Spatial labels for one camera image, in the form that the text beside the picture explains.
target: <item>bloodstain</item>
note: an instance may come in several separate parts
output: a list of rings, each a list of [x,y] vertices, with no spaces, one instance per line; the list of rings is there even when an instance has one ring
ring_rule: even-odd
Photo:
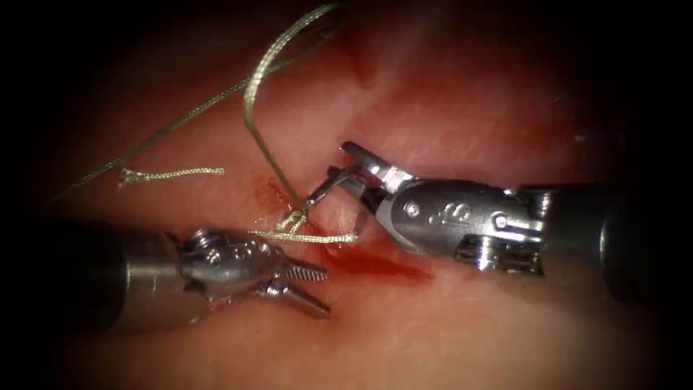
[[[306,227],[310,234],[327,235],[323,229],[312,222],[306,224]],[[369,243],[361,246],[335,243],[314,248],[316,254],[324,262],[348,274],[399,276],[421,282],[432,279],[432,275],[422,269],[400,264],[399,262],[391,261],[384,255],[374,253],[394,253],[398,249],[394,248],[391,243]]]
[[[270,178],[269,181],[257,183],[254,192],[258,209],[263,210],[267,215],[283,215],[296,209],[293,201],[282,192],[279,182]]]

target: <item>dark background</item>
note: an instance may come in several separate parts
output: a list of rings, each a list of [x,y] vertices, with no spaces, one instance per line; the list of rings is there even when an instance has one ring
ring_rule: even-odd
[[[566,56],[588,75],[590,96],[596,110],[603,110],[605,115],[614,111],[627,113],[628,126],[623,132],[627,135],[628,148],[625,152],[614,152],[618,153],[615,159],[619,168],[617,172],[633,188],[634,202],[642,205],[642,224],[653,227],[651,241],[633,245],[652,254],[650,258],[661,263],[653,279],[658,281],[657,288],[661,289],[662,300],[657,309],[663,324],[669,326],[674,323],[674,313],[689,306],[686,303],[679,305],[677,301],[690,295],[689,292],[680,293],[681,288],[674,282],[678,279],[678,267],[687,266],[672,263],[681,255],[686,258],[679,261],[686,263],[686,251],[676,256],[669,254],[678,246],[685,247],[685,241],[674,239],[669,234],[678,225],[667,222],[667,215],[687,217],[687,211],[678,211],[676,205],[682,199],[687,200],[685,194],[681,194],[685,189],[679,181],[690,176],[687,166],[667,157],[678,154],[674,152],[679,149],[676,144],[685,143],[687,135],[684,131],[688,132],[685,126],[670,124],[669,116],[673,102],[678,100],[672,92],[677,88],[673,86],[685,75],[675,70],[677,65],[672,53],[683,49],[676,48],[675,36],[669,35],[668,28],[674,23],[673,16],[680,11],[663,4],[637,5],[634,2],[558,3],[523,1],[508,5],[486,2],[483,7],[495,8],[546,28],[547,32],[555,35],[557,42],[565,43]],[[231,1],[221,8],[191,2],[181,6],[92,2],[85,5],[25,4],[19,5],[21,9],[7,12],[5,40],[9,43],[9,50],[4,58],[9,65],[6,80],[12,86],[10,98],[14,104],[6,110],[3,135],[6,144],[14,145],[6,153],[9,166],[19,167],[11,170],[10,184],[6,184],[6,188],[11,190],[10,198],[18,195],[10,207],[11,217],[18,218],[15,225],[20,226],[22,232],[31,231],[27,215],[40,209],[40,199],[31,180],[23,175],[40,161],[27,160],[27,151],[50,152],[59,144],[59,140],[70,132],[71,124],[79,121],[79,113],[90,109],[91,87],[104,67],[121,58],[130,47],[137,46],[148,35],[165,32],[210,14],[237,14],[250,8],[280,7],[299,17],[314,4],[317,2]],[[397,6],[396,2],[377,5]],[[600,88],[602,84],[611,87],[603,90]],[[14,267],[22,269],[21,262],[13,263]],[[50,326],[51,318],[42,318],[40,323],[43,326],[34,327],[40,309],[38,315],[36,309],[32,308],[32,312],[33,315],[25,317],[20,326],[23,331],[29,331],[30,337],[42,339],[41,334],[45,333],[42,327]],[[674,337],[673,328],[669,335]],[[31,355],[32,348],[28,347],[28,350]],[[658,378],[662,381],[661,387],[667,387],[664,382],[674,381],[677,377],[670,365],[673,361],[672,358],[662,362]],[[30,367],[37,371],[30,377],[47,379],[50,388],[50,376],[44,375],[45,367]]]

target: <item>black shaft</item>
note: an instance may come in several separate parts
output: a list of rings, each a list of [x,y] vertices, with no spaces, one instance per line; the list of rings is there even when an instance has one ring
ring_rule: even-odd
[[[118,320],[127,292],[126,259],[102,222],[43,220],[29,252],[40,275],[42,317],[56,332],[102,332]]]
[[[178,250],[163,233],[75,220],[35,228],[41,240],[25,260],[39,276],[35,321],[50,332],[166,330],[209,314],[207,299],[187,291]]]
[[[560,269],[562,276],[581,282],[598,273],[613,299],[652,303],[662,298],[661,263],[650,250],[648,203],[633,194],[620,186],[559,187],[545,218],[541,259],[547,277]]]

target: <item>metal surface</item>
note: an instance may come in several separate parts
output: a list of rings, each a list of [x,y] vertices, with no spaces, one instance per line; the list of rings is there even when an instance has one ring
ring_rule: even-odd
[[[342,149],[361,165],[362,173],[375,178],[378,187],[355,175],[336,185],[371,210],[403,250],[447,256],[482,270],[542,274],[537,253],[543,222],[537,216],[546,214],[548,196],[538,194],[534,210],[527,199],[506,188],[420,179],[354,142],[345,142]]]
[[[186,291],[178,251],[163,234],[121,231],[126,260],[125,305],[112,331],[170,329],[209,313],[209,302]]]
[[[232,230],[198,230],[182,251],[182,274],[187,290],[212,301],[228,303],[247,295],[285,298],[316,317],[329,316],[330,308],[289,280],[322,282],[323,267],[286,256],[262,238]]]
[[[389,194],[396,194],[402,186],[416,179],[411,173],[390,164],[354,142],[343,143],[341,149],[351,156],[361,169],[375,176],[380,181],[380,187]]]

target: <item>blood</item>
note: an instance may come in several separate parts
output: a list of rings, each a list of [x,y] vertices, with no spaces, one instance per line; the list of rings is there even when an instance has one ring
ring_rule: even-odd
[[[306,224],[309,234],[327,235],[327,233],[315,223]],[[387,254],[396,254],[398,251],[392,243],[368,243],[368,244],[328,244],[316,246],[314,254],[324,263],[336,267],[340,271],[353,275],[370,275],[380,277],[404,277],[408,280],[425,282],[432,279],[432,275],[414,266],[401,264],[399,261],[388,259]]]

